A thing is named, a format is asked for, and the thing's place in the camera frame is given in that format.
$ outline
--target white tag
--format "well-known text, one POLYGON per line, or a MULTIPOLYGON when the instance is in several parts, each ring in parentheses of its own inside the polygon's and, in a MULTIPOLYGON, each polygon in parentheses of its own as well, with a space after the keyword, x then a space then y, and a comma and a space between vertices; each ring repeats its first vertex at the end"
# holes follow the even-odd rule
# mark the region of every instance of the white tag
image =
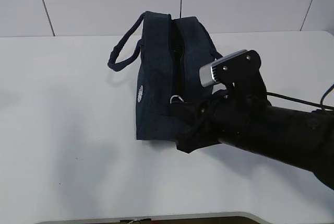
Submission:
POLYGON ((139 91, 138 91, 138 103, 141 101, 141 97, 142 97, 143 92, 144 92, 144 88, 141 85, 139 87, 139 91))

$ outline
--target white table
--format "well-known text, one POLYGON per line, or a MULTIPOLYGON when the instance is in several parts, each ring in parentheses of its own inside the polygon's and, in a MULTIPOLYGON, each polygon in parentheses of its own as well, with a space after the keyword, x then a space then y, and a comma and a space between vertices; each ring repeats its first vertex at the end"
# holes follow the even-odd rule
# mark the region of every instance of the white table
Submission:
MULTIPOLYGON (((334 222, 334 191, 312 173, 227 145, 188 155, 174 143, 135 140, 140 60, 120 73, 109 70, 119 39, 0 39, 0 223, 213 216, 334 222)), ((223 55, 258 51, 269 91, 318 102, 334 82, 334 38, 326 32, 212 39, 223 55)), ((326 104, 334 104, 333 95, 326 104)))

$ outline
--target bag strap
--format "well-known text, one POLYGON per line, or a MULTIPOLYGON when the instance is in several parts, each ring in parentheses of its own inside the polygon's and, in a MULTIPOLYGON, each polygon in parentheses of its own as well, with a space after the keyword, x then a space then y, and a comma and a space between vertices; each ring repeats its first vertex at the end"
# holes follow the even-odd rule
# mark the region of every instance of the bag strap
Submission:
POLYGON ((126 66, 130 65, 133 61, 136 60, 140 53, 140 47, 141 47, 141 39, 138 40, 135 51, 133 55, 121 62, 116 63, 116 60, 120 54, 120 51, 124 47, 125 43, 128 41, 130 36, 137 30, 137 28, 140 26, 141 22, 144 20, 145 13, 142 13, 135 24, 124 34, 124 36, 121 38, 119 43, 114 47, 113 51, 110 53, 110 58, 108 61, 108 67, 110 69, 113 69, 114 71, 118 72, 122 69, 124 69, 126 66))

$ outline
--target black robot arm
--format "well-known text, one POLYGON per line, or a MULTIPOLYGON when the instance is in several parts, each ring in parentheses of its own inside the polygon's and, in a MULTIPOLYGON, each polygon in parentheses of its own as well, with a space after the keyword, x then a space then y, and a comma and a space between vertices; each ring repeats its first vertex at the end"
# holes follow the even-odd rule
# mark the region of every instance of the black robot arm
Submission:
POLYGON ((242 50, 200 70, 203 86, 223 83, 209 100, 173 103, 191 129, 177 137, 177 149, 190 153, 225 143, 312 171, 334 190, 333 111, 302 112, 271 106, 254 50, 242 50))

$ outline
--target navy blue bag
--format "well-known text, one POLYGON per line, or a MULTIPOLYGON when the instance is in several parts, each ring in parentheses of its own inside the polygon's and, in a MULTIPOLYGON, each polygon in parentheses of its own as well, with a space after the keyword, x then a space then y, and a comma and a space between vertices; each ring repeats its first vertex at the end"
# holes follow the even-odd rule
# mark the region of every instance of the navy blue bag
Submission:
POLYGON ((200 84, 199 69, 214 61, 212 40, 196 17, 171 19, 171 15, 147 11, 122 37, 110 54, 108 67, 118 72, 140 54, 137 79, 137 139, 175 140, 187 125, 171 115, 171 102, 202 100, 212 87, 200 84), (128 38, 143 23, 141 39, 133 55, 116 63, 128 38))

